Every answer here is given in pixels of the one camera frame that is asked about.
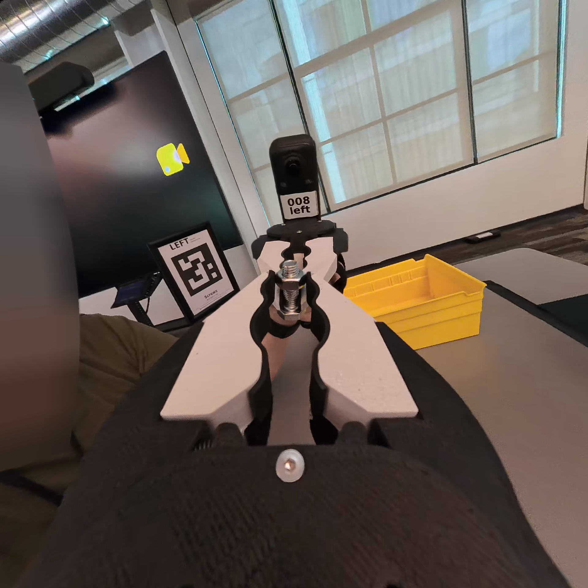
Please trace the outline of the yellow bin with black divider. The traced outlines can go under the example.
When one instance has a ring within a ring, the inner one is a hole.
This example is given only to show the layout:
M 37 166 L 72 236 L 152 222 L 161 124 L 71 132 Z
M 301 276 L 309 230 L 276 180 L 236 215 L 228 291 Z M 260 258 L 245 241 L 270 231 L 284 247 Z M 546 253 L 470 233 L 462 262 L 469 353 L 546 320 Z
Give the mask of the yellow bin with black divider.
M 485 288 L 426 254 L 349 277 L 344 294 L 419 350 L 478 335 Z

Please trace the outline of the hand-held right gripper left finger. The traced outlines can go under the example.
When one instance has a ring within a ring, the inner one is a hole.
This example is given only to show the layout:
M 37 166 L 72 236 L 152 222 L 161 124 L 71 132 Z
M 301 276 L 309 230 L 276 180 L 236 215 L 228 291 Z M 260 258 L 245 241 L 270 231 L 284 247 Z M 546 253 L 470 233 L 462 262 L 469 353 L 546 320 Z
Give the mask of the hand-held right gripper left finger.
M 211 429 L 234 424 L 250 445 L 266 445 L 273 410 L 263 339 L 275 300 L 275 272 L 256 278 L 203 322 L 161 412 Z

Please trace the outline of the large gridded window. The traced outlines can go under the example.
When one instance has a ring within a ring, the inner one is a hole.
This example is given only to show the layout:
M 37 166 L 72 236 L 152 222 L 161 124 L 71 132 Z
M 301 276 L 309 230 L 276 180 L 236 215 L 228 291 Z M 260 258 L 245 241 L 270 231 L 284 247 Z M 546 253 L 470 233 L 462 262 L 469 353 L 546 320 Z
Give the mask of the large gridded window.
M 309 133 L 323 212 L 560 134 L 560 1 L 223 1 L 194 24 L 270 224 Z

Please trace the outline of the ribbed silver air duct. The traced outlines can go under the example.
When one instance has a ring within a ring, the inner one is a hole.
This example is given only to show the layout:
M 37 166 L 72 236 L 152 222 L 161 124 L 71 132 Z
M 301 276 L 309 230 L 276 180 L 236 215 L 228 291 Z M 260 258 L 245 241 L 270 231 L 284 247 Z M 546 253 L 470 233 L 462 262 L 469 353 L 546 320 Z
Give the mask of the ribbed silver air duct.
M 1 47 L 24 52 L 101 17 L 111 1 L 1 1 Z

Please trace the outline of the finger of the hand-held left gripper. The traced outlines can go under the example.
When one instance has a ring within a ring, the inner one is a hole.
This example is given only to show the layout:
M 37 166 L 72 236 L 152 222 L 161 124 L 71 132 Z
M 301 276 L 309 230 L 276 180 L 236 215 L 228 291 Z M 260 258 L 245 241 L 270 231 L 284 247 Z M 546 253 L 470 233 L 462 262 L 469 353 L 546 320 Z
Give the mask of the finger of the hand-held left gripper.
M 262 243 L 261 252 L 257 257 L 257 266 L 260 275 L 270 270 L 277 273 L 285 260 L 283 252 L 289 247 L 289 242 L 281 240 L 267 240 Z
M 305 283 L 323 281 L 329 283 L 337 271 L 337 254 L 334 251 L 334 237 L 324 236 L 308 240 L 299 247 L 299 255 L 306 262 L 303 268 Z

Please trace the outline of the steel hex bolt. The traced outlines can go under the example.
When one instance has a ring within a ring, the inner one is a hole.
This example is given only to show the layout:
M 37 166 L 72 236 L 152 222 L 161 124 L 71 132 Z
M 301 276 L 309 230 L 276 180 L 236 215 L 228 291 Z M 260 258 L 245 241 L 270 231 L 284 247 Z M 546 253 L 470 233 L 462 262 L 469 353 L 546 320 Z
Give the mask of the steel hex bolt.
M 283 261 L 280 270 L 283 269 L 286 275 L 296 274 L 300 268 L 296 260 Z M 288 292 L 279 289 L 275 283 L 274 307 L 278 316 L 286 323 L 297 322 L 307 309 L 306 286 L 295 292 Z

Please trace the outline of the black framed marker sign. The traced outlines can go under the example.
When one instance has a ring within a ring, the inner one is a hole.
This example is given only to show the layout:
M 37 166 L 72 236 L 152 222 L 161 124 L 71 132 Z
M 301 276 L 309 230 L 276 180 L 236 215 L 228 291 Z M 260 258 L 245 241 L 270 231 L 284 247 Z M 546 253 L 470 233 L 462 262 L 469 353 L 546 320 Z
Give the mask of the black framed marker sign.
M 240 290 L 210 222 L 152 241 L 148 248 L 190 325 Z

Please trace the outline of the large black display screen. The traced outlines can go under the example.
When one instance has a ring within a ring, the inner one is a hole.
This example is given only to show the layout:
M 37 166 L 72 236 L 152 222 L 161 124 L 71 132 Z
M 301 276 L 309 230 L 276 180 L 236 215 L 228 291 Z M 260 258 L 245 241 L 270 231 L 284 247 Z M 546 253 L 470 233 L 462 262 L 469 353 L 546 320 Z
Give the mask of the large black display screen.
M 79 298 L 158 269 L 149 243 L 209 222 L 243 240 L 165 51 L 42 126 L 70 225 Z

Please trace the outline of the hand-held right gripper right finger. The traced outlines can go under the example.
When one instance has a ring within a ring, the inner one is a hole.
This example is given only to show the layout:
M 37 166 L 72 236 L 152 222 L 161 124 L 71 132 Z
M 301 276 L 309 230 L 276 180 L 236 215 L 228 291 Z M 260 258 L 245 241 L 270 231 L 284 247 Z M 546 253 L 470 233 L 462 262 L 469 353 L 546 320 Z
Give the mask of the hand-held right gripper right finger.
M 343 428 L 377 419 L 413 418 L 418 407 L 378 324 L 317 273 L 307 273 L 312 354 L 309 423 L 317 445 Z

